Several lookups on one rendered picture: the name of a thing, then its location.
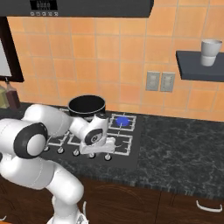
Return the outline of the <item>grey wall outlet plate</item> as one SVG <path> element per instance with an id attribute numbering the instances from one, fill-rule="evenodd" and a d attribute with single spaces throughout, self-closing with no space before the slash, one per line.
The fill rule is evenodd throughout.
<path id="1" fill-rule="evenodd" d="M 162 72 L 160 91 L 171 92 L 173 90 L 174 80 L 175 80 L 175 73 Z"/>
<path id="2" fill-rule="evenodd" d="M 160 72 L 148 71 L 146 77 L 146 90 L 158 91 Z"/>

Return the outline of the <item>olive bottle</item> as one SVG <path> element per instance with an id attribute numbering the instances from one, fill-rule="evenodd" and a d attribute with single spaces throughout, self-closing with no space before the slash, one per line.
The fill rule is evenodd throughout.
<path id="1" fill-rule="evenodd" d="M 8 102 L 7 102 L 7 97 L 5 93 L 6 93 L 5 88 L 0 85 L 0 108 L 1 109 L 8 108 Z"/>

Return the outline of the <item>white cup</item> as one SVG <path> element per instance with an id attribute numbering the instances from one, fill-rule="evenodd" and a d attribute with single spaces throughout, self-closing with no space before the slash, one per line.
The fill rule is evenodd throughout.
<path id="1" fill-rule="evenodd" d="M 204 67 L 211 67 L 222 46 L 222 41 L 218 39 L 203 39 L 201 41 L 200 63 Z"/>

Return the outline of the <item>dark framed window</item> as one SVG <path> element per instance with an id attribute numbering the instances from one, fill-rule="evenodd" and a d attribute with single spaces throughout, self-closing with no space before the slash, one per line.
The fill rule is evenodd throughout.
<path id="1" fill-rule="evenodd" d="M 16 47 L 7 17 L 0 17 L 0 81 L 23 82 Z"/>

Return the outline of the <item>dark wall shelf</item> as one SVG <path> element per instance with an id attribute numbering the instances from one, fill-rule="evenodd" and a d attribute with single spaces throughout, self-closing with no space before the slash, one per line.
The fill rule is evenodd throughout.
<path id="1" fill-rule="evenodd" d="M 224 52 L 219 52 L 212 66 L 202 66 L 200 52 L 176 51 L 182 80 L 224 82 Z"/>

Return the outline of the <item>dark wood cupboard door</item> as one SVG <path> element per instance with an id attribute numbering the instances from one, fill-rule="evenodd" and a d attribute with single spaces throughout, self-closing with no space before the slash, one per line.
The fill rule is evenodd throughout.
<path id="1" fill-rule="evenodd" d="M 155 224 L 160 192 L 82 178 L 89 224 Z"/>
<path id="2" fill-rule="evenodd" d="M 52 195 L 12 184 L 0 175 L 0 214 L 12 224 L 46 224 L 53 216 Z"/>
<path id="3" fill-rule="evenodd" d="M 200 210 L 196 200 L 203 207 L 219 208 L 221 213 Z M 224 201 L 203 199 L 173 192 L 161 192 L 155 224 L 224 224 Z"/>

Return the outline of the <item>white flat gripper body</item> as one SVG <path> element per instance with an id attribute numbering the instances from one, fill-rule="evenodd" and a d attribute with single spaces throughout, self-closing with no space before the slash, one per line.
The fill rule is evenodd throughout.
<path id="1" fill-rule="evenodd" d="M 80 153 L 91 154 L 91 153 L 110 153 L 115 151 L 115 142 L 116 140 L 113 137 L 108 137 L 106 143 L 102 146 L 100 145 L 85 145 L 80 143 Z"/>

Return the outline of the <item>black stove hob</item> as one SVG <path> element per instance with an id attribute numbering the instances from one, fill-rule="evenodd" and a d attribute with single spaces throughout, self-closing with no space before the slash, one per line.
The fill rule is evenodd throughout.
<path id="1" fill-rule="evenodd" d="M 139 114 L 107 111 L 108 137 L 115 139 L 115 151 L 95 155 L 74 156 L 73 152 L 79 149 L 80 140 L 69 131 L 64 136 L 49 138 L 50 150 L 44 151 L 41 157 L 44 159 L 75 162 L 76 164 L 107 165 L 110 167 L 124 168 L 134 171 L 137 168 L 138 154 L 140 150 L 140 136 L 143 117 Z M 64 153 L 59 154 L 57 149 L 62 147 Z M 109 154 L 112 158 L 106 161 L 104 157 Z"/>

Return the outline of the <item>brown bottle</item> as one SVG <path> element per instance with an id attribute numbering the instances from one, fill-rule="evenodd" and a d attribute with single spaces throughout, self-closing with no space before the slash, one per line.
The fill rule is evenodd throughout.
<path id="1" fill-rule="evenodd" d="M 11 109 L 20 108 L 20 100 L 18 98 L 18 92 L 9 82 L 7 82 L 6 97 Z"/>

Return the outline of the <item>black cooking pot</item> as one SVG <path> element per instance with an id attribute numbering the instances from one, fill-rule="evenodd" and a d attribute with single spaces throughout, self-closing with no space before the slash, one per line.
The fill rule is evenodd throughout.
<path id="1" fill-rule="evenodd" d="M 84 94 L 70 100 L 67 104 L 70 116 L 91 120 L 97 113 L 105 113 L 106 102 L 99 95 Z"/>

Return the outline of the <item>dark range hood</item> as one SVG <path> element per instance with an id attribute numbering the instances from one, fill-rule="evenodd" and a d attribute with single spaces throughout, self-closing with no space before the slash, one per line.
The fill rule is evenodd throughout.
<path id="1" fill-rule="evenodd" d="M 147 18 L 154 0 L 0 0 L 0 17 Z"/>

